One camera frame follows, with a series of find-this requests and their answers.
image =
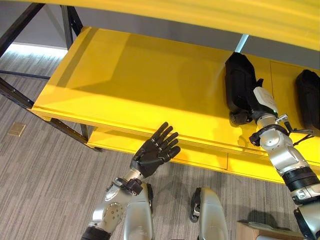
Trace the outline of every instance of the yellow panel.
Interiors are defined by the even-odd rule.
[[[115,131],[108,128],[97,128],[93,131],[88,145],[120,152],[134,154],[147,138],[130,133]],[[241,175],[265,181],[283,183],[274,167],[268,160],[251,154],[241,156],[220,151],[179,143],[181,152],[172,160],[174,163],[211,169],[219,172]],[[320,177],[320,167],[312,166]]]
[[[227,169],[231,172],[246,174],[253,178],[283,183],[283,179],[269,160],[229,153]]]
[[[288,114],[290,124],[293,128],[303,129],[302,116],[298,95],[296,92],[296,78],[303,71],[299,66],[271,61],[271,74],[273,84],[273,95],[279,109],[279,114]],[[320,71],[310,69],[320,76]],[[303,138],[304,134],[292,133],[293,142]],[[320,137],[313,137],[299,143],[296,148],[302,153],[308,162],[320,164]]]
[[[288,43],[319,51],[319,0],[36,0],[111,10]]]
[[[230,55],[215,48],[89,27],[71,46],[32,111],[149,136],[168,121],[183,143],[265,155],[249,143],[254,123],[230,125],[224,83]],[[270,61],[248,58],[271,92]]]
[[[92,133],[88,145],[134,154],[148,138],[108,128],[97,128]],[[207,169],[222,170],[227,168],[227,153],[201,147],[179,144],[181,152],[172,160]]]

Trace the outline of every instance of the black metal frame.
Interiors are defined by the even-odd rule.
[[[42,9],[45,4],[43,3],[31,3],[27,9],[17,18],[17,20],[9,27],[9,29],[0,38],[0,58],[5,53],[10,44],[16,39],[16,37],[22,32],[32,18]],[[72,29],[78,36],[83,27],[81,20],[77,14],[75,7],[73,6],[61,6],[63,26],[65,33],[66,46],[69,49],[73,43]],[[49,79],[47,76],[39,76],[28,73],[1,71],[4,74],[14,74],[20,76],[26,76],[31,78],[42,78]],[[33,107],[34,102],[27,96],[23,95],[13,86],[8,84],[5,80],[0,77],[0,94],[13,101],[23,109],[29,110]],[[51,118],[50,121],[46,121],[51,126],[67,134],[78,142],[86,145],[89,140],[87,125],[81,124],[82,135],[71,127],[64,124],[62,121],[56,118]],[[101,151],[101,148],[95,147],[94,150]]]

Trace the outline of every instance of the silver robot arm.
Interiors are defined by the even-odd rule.
[[[262,85],[263,79],[256,79],[255,68],[245,55],[234,52],[225,62],[226,101],[231,123],[237,126],[256,122],[259,131],[249,138],[250,142],[266,150],[289,188],[294,203],[299,206],[294,215],[302,234],[308,240],[320,239],[320,181],[294,148],[302,140],[313,137],[313,132],[292,129],[286,114],[278,117],[275,100]],[[281,121],[287,129],[279,125]],[[293,144],[290,133],[307,135]]]
[[[263,98],[256,92],[255,96],[258,101]],[[271,100],[270,106],[275,106],[273,98],[269,98]],[[289,132],[279,125],[280,122],[289,126]],[[276,118],[267,113],[257,118],[256,123],[259,131],[250,137],[251,143],[266,150],[272,165],[290,190],[294,203],[299,206],[293,213],[304,237],[320,240],[320,181],[301,153],[294,148],[289,137],[292,128],[288,116],[284,114]]]
[[[108,240],[121,222],[132,195],[138,195],[142,191],[142,180],[180,152],[180,147],[175,146],[178,143],[178,133],[167,137],[173,130],[172,126],[168,126],[165,122],[133,156],[128,173],[112,182],[102,203],[94,210],[92,221],[81,240]]]

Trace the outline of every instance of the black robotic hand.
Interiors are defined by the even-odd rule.
[[[152,137],[145,141],[131,160],[130,168],[137,169],[145,178],[154,174],[160,165],[170,161],[181,150],[179,146],[175,146],[178,143],[177,132],[166,138],[174,129],[172,126],[168,126],[167,122],[162,124]]]

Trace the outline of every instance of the black object on shelf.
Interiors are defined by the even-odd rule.
[[[320,136],[320,77],[305,69],[295,83],[304,127],[312,129],[313,135]]]

